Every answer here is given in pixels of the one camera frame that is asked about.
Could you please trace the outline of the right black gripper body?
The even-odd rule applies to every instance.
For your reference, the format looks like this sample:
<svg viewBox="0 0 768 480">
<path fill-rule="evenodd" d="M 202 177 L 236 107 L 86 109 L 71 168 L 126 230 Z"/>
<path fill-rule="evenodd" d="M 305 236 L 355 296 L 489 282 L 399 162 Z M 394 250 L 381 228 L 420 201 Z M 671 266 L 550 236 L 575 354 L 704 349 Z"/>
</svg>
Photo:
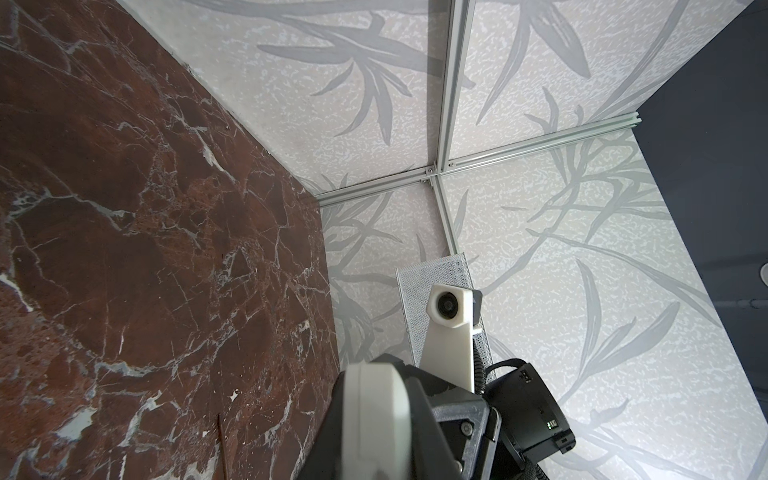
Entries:
<svg viewBox="0 0 768 480">
<path fill-rule="evenodd" d="M 482 371 L 509 371 L 471 393 L 402 360 L 395 367 L 417 393 L 411 440 L 412 479 L 545 479 L 540 463 L 567 454 L 576 437 L 534 366 L 508 359 Z"/>
</svg>

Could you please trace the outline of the white remote control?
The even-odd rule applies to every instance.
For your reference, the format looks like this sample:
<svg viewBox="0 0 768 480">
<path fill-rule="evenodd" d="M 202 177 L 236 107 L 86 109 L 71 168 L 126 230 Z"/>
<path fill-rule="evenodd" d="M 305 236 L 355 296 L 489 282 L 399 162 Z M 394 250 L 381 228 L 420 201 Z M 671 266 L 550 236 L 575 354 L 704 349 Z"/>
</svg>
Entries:
<svg viewBox="0 0 768 480">
<path fill-rule="evenodd" d="M 411 411 L 405 383 L 390 363 L 358 363 L 343 383 L 341 477 L 411 477 Z"/>
</svg>

